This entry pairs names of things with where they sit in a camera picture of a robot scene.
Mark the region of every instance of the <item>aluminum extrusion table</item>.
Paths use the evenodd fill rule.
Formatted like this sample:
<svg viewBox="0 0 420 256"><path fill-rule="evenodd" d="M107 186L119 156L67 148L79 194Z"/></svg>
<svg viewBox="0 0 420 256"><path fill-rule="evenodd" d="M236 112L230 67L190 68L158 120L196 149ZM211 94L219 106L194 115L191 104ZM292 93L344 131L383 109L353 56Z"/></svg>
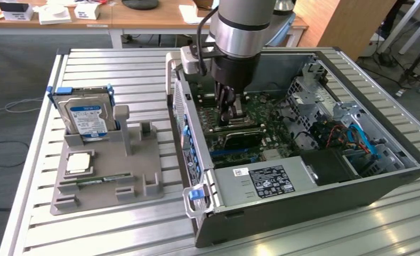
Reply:
<svg viewBox="0 0 420 256"><path fill-rule="evenodd" d="M367 207L195 248L166 104L166 54L176 50L75 49L56 56L50 86L112 84L116 102L130 105L130 125L154 121L166 196L87 212L50 214L64 124L44 100L0 255L420 255L420 179ZM420 149L417 120L341 52L321 51ZM348 99L333 79L328 86L341 100Z"/></svg>

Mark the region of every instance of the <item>hard drive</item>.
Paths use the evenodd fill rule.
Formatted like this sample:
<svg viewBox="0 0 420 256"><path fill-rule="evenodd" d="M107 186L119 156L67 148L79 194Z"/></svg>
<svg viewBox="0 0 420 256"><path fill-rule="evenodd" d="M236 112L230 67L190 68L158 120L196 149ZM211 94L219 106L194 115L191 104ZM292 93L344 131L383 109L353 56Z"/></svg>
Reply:
<svg viewBox="0 0 420 256"><path fill-rule="evenodd" d="M66 124L67 134L80 134L84 141L104 138L118 129L114 119L114 89L59 87L48 94Z"/></svg>

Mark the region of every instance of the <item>motherboard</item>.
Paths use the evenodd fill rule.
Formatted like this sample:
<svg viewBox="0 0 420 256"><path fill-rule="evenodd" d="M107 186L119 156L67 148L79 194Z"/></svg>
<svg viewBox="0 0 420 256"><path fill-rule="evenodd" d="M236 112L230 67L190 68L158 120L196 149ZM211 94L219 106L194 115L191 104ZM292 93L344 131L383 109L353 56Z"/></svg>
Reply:
<svg viewBox="0 0 420 256"><path fill-rule="evenodd" d="M284 98L266 92L246 95L246 117L219 126L215 98L198 94L199 121L215 168L264 162L288 157L297 149L279 108Z"/></svg>

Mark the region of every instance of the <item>gray carpet floor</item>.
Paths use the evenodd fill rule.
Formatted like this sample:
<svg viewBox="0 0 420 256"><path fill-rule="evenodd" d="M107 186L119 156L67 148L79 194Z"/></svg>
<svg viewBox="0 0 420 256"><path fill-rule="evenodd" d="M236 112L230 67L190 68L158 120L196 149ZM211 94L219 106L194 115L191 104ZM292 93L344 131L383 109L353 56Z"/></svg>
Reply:
<svg viewBox="0 0 420 256"><path fill-rule="evenodd" d="M393 46L392 52L396 53L400 46L413 33L415 29L405 34ZM142 35L124 47L158 47L158 36ZM163 36L163 47L174 47L175 37ZM40 97L48 82L50 71L54 64L55 52L59 47L71 48L110 48L111 41L108 36L82 35L82 36L0 36L0 107L8 102ZM420 51L420 39L408 51L407 55L399 56L399 61L404 64L411 63ZM381 72L393 79L399 79L401 68L384 68L379 70L372 59L360 60L360 64ZM377 82L392 93L399 89L397 85L379 78ZM413 113L420 120L420 94L409 90L399 99L400 103ZM31 102L19 106L16 109L38 107L39 102ZM39 111L23 114L12 114L0 111L0 141L19 140L30 143L34 134ZM26 148L15 143L0 145L0 164L11 165L22 161L26 157ZM23 166L3 168L0 167L0 209L11 207L19 177ZM0 212L0 242L6 228L8 212Z"/></svg>

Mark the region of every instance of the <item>sticker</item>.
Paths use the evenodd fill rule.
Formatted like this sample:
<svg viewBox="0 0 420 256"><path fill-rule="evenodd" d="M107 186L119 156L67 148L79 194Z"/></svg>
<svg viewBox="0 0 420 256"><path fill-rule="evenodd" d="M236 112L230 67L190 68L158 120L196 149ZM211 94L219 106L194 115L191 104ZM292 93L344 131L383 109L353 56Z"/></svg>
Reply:
<svg viewBox="0 0 420 256"><path fill-rule="evenodd" d="M296 191L283 165L251 170L250 176L260 198Z"/></svg>
<svg viewBox="0 0 420 256"><path fill-rule="evenodd" d="M88 138L102 137L108 133L106 121L100 118L100 106L72 107L71 115L79 133Z"/></svg>
<svg viewBox="0 0 420 256"><path fill-rule="evenodd" d="M87 24L88 28L107 28L110 25L103 25L103 24Z"/></svg>
<svg viewBox="0 0 420 256"><path fill-rule="evenodd" d="M243 176L243 175L248 175L248 168L239 168L239 169L234 169L234 176Z"/></svg>

